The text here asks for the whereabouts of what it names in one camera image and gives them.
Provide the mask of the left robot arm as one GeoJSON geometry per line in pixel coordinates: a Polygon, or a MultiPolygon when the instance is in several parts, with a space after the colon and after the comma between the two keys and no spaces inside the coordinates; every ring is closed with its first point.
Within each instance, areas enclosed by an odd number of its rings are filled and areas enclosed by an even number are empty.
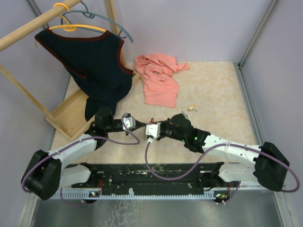
{"type": "Polygon", "coordinates": [[[24,192],[34,193],[42,200],[51,198],[59,189],[75,184],[89,188],[98,184],[98,171],[88,163],[70,166],[76,159],[102,147],[109,139],[109,133],[134,130],[146,124],[136,120],[130,113],[121,119],[114,119],[109,107],[99,108],[95,120],[76,140],[61,148],[44,152],[36,151],[21,179],[24,192]]]}

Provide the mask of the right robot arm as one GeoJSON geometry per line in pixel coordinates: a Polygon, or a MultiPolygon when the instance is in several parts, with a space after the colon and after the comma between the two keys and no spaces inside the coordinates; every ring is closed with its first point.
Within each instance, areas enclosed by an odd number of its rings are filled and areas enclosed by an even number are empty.
{"type": "Polygon", "coordinates": [[[182,141],[184,147],[192,152],[230,160],[221,164],[211,176],[217,187],[223,187],[227,182],[246,181],[258,182],[275,192],[283,189],[290,163],[273,143],[244,145],[224,140],[195,128],[181,113],[160,123],[160,138],[165,137],[182,141]]]}

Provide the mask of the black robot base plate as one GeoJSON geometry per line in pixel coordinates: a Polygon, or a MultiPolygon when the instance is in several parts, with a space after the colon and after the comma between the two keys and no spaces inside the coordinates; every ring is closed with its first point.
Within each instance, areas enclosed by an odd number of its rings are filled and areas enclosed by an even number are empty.
{"type": "Polygon", "coordinates": [[[172,196],[203,195],[213,188],[226,191],[236,187],[237,181],[226,183],[218,175],[219,163],[198,164],[182,179],[173,181],[187,172],[192,164],[151,164],[152,171],[169,180],[155,177],[145,164],[91,164],[92,176],[85,183],[76,183],[72,188],[102,187],[103,195],[127,195],[132,189],[135,195],[172,196]]]}

